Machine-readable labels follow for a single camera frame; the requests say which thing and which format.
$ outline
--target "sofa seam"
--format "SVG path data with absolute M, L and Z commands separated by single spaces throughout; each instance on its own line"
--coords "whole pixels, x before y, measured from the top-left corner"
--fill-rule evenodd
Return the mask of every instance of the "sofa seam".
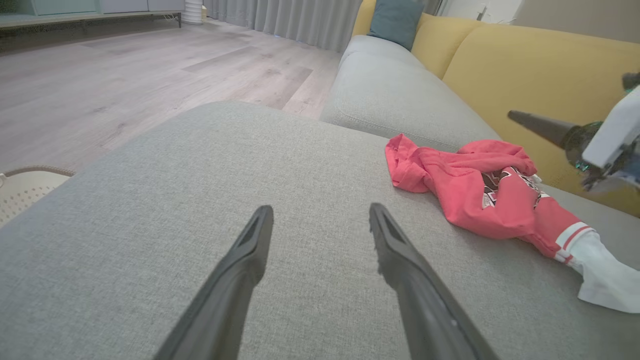
M 390 130 L 390 131 L 397 131 L 397 130 L 395 130 L 395 129 L 391 129 L 391 128 L 389 128 L 389 127 L 380 126 L 380 125 L 377 125 L 377 124 L 371 124 L 370 122 L 366 122 L 366 121 L 364 121 L 364 120 L 358 119 L 358 118 L 353 117 L 353 116 L 351 116 L 351 115 L 347 115 L 347 114 L 345 114 L 345 113 L 344 113 L 344 112 L 343 112 L 343 111 L 342 111 L 338 106 L 336 106 L 335 108 L 336 108 L 336 109 L 337 109 L 341 114 L 343 114 L 344 116 L 349 117 L 349 118 L 351 118 L 351 119 L 353 119 L 353 120 L 355 120 L 355 121 L 357 121 L 357 122 L 360 122 L 360 123 L 362 123 L 362 124 L 364 124 L 364 125 L 366 125 L 366 126 L 369 126 L 369 127 L 378 127 L 378 128 L 380 128 L 380 129 L 386 129 L 386 130 Z M 440 141 L 438 141 L 438 140 L 434 140 L 434 139 L 424 138 L 424 137 L 422 137 L 422 136 L 420 136 L 420 135 L 415 135 L 415 134 L 411 134 L 411 133 L 407 133 L 407 132 L 399 132 L 398 134 L 406 134 L 406 135 L 409 135 L 409 136 L 415 136 L 416 138 L 420 138 L 420 139 L 422 139 L 422 140 L 427 140 L 427 141 L 430 141 L 430 142 L 439 143 L 440 145 L 444 145 L 444 146 L 446 146 L 446 147 L 450 148 L 450 149 L 452 150 L 451 152 L 457 152 L 457 151 L 458 151 L 458 149 L 459 149 L 459 148 L 458 148 L 458 149 L 455 149 L 453 145 L 449 145 L 448 143 L 443 143 L 443 142 L 440 142 Z
M 453 55 L 451 56 L 451 59 L 449 59 L 449 62 L 447 63 L 447 68 L 444 70 L 444 73 L 442 74 L 442 81 L 444 81 L 444 77 L 447 75 L 447 72 L 449 71 L 449 67 L 451 66 L 451 62 L 453 61 L 453 58 L 456 57 L 456 54 L 458 53 L 458 49 L 462 46 L 462 43 L 465 42 L 465 40 L 469 37 L 469 35 L 471 35 L 471 33 L 473 33 L 475 30 L 482 28 L 483 25 L 480 26 L 476 26 L 475 28 L 471 29 L 471 31 L 469 31 L 465 37 L 460 41 L 460 43 L 458 44 L 458 46 L 456 46 L 456 50 L 455 52 L 453 52 Z

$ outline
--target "white cylindrical object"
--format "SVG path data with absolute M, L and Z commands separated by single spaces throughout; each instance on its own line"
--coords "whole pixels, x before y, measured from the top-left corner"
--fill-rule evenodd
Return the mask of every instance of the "white cylindrical object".
M 186 0 L 182 21 L 186 24 L 202 25 L 202 0 Z

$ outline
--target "floor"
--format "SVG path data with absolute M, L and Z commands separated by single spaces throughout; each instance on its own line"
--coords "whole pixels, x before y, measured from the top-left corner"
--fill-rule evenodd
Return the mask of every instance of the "floor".
M 59 35 L 0 44 L 0 172 L 26 165 L 81 170 L 212 101 L 317 119 L 340 60 L 335 51 L 211 19 L 182 29 L 174 21 L 147 23 L 128 25 L 124 35 L 97 26 L 89 28 L 93 37 L 70 31 L 53 45 L 47 37 Z

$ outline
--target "sofa seat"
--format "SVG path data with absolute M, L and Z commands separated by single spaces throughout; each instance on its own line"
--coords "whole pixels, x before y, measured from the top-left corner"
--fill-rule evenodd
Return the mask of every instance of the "sofa seat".
M 152 359 L 270 204 L 239 359 L 408 359 L 369 232 L 369 205 L 381 202 L 501 359 L 637 359 L 640 317 L 580 301 L 571 268 L 455 227 L 432 194 L 394 188 L 386 144 L 217 102 L 106 154 L 0 229 L 0 358 Z M 640 267 L 639 219 L 546 190 Z
M 500 139 L 424 67 L 365 51 L 345 54 L 343 59 L 322 121 L 385 138 L 404 133 L 419 146 L 441 151 L 455 152 L 475 140 Z

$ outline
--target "gray curtain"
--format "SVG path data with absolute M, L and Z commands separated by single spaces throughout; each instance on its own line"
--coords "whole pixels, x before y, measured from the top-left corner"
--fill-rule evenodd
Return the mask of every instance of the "gray curtain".
M 342 52 L 362 0 L 204 0 L 209 16 Z

